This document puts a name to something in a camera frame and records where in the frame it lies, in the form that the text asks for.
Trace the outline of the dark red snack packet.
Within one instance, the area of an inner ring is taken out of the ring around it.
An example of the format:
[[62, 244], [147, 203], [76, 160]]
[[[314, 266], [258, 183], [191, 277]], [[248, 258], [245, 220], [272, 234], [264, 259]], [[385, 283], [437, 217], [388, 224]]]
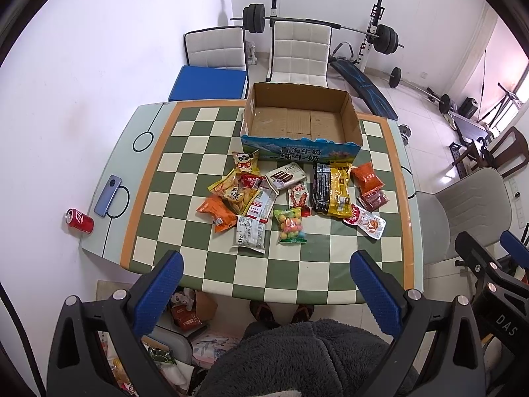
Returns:
[[389, 199], [381, 189], [378, 189], [360, 196], [359, 201], [365, 210], [373, 212], [387, 204]]

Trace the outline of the orange cake snack packet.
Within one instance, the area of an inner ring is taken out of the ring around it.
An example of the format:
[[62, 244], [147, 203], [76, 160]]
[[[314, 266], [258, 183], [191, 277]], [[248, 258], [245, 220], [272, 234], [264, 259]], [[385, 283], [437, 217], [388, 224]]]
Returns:
[[224, 204], [222, 198], [216, 195], [206, 198], [196, 211], [211, 216], [215, 233], [229, 230], [237, 224], [237, 215]]

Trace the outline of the white chocolate wafer packet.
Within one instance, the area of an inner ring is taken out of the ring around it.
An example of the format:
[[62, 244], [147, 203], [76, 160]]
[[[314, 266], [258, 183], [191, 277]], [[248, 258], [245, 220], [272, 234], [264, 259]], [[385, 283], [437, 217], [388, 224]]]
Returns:
[[274, 192], [279, 194], [306, 180], [306, 173], [296, 162], [283, 165], [266, 173], [265, 178]]

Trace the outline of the barbell with black plates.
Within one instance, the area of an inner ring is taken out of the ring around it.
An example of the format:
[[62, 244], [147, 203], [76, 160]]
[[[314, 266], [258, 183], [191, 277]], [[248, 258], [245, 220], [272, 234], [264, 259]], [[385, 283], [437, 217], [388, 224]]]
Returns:
[[397, 48], [402, 48], [399, 36], [396, 31], [384, 24], [378, 24], [375, 32], [368, 32], [363, 30], [356, 30], [347, 26], [343, 26], [336, 22], [327, 22], [322, 20], [308, 19], [308, 18], [292, 18], [282, 16], [267, 16], [265, 13], [264, 4], [250, 4], [243, 9], [241, 17], [233, 17], [232, 21], [242, 21], [243, 28], [251, 33], [263, 33], [265, 31], [265, 22], [284, 21], [284, 22], [305, 22], [309, 24], [323, 25], [334, 30], [348, 30], [355, 33], [364, 34], [370, 43], [374, 46], [375, 51], [384, 55], [390, 55], [397, 51]]

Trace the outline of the red crinkled snack packet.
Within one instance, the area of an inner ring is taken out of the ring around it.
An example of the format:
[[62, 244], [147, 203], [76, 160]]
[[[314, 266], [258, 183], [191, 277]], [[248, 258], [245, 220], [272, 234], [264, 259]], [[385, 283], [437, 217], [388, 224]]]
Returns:
[[265, 180], [265, 177], [249, 172], [242, 172], [238, 175], [238, 183], [243, 188], [257, 189]]

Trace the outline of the colourful candy balls bag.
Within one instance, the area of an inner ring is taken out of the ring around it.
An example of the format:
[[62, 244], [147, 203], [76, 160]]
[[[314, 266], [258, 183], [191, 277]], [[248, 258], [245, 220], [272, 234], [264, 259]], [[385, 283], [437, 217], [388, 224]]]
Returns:
[[306, 233], [302, 222], [302, 209], [296, 207], [288, 210], [274, 210], [273, 217], [276, 219], [280, 234], [279, 244], [305, 244]]

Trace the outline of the yellow panda chips bag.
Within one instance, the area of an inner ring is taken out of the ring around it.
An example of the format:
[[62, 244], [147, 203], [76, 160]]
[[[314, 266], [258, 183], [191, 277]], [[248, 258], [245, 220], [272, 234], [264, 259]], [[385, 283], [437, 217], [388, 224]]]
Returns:
[[234, 160], [234, 171], [236, 173], [260, 174], [258, 168], [259, 150], [252, 153], [232, 153], [232, 158]]

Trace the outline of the yellow snack packet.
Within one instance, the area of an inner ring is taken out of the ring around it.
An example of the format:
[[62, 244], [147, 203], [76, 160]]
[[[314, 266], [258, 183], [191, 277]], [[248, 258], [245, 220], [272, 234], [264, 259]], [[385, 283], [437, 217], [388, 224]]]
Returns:
[[332, 163], [328, 215], [347, 219], [352, 214], [349, 194], [350, 163]]

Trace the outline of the black snack packet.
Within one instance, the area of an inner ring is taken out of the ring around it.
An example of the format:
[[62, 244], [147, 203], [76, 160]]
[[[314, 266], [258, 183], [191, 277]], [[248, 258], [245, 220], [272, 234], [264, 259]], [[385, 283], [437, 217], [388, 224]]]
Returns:
[[328, 163], [316, 163], [311, 186], [311, 204], [315, 212], [328, 214], [330, 190], [331, 166]]

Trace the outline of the yellow egg snack bag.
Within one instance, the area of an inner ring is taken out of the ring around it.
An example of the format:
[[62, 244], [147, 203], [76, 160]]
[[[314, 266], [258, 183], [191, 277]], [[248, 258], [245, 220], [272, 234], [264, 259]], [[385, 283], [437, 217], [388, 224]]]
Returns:
[[242, 215], [257, 189], [243, 188], [238, 183], [238, 173], [232, 169], [221, 180], [211, 184], [208, 191], [219, 196], [235, 214]]

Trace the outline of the white silver biscuit packet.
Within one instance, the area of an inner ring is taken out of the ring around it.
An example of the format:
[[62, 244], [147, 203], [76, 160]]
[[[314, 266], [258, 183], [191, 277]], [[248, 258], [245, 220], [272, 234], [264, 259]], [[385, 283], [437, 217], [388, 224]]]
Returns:
[[233, 247], [244, 247], [264, 254], [265, 233], [266, 226], [264, 223], [247, 216], [238, 215]]

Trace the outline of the red white label packet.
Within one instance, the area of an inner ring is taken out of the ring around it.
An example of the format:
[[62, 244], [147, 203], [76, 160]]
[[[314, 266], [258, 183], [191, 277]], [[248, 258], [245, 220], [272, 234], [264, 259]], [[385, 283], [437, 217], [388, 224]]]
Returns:
[[276, 198], [277, 193], [271, 188], [258, 188], [247, 204], [244, 215], [262, 223], [267, 223]]

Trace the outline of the orange spicy snack packet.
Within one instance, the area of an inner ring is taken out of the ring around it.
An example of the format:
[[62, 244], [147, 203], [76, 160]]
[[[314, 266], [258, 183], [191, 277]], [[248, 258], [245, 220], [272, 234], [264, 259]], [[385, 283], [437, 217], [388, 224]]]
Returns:
[[354, 167], [350, 173], [358, 182], [360, 193], [363, 196], [384, 187], [384, 183], [375, 173], [371, 161], [363, 163], [358, 167]]

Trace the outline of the white red spicy strip packet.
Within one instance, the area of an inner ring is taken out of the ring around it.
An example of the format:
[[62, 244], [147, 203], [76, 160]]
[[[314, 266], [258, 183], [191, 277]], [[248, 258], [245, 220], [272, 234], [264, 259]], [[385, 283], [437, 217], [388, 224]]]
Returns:
[[366, 211], [362, 207], [353, 204], [351, 206], [352, 214], [349, 218], [343, 219], [343, 223], [357, 227], [362, 230], [369, 238], [379, 240], [382, 238], [387, 222], [378, 215]]

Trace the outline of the red white small snack packet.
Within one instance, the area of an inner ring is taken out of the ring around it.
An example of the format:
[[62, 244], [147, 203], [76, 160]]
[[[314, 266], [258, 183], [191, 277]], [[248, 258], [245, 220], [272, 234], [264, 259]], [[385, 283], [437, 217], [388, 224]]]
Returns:
[[311, 214], [309, 207], [309, 191], [306, 181], [297, 183], [288, 188], [288, 204], [291, 209], [299, 208], [302, 217], [308, 217]]

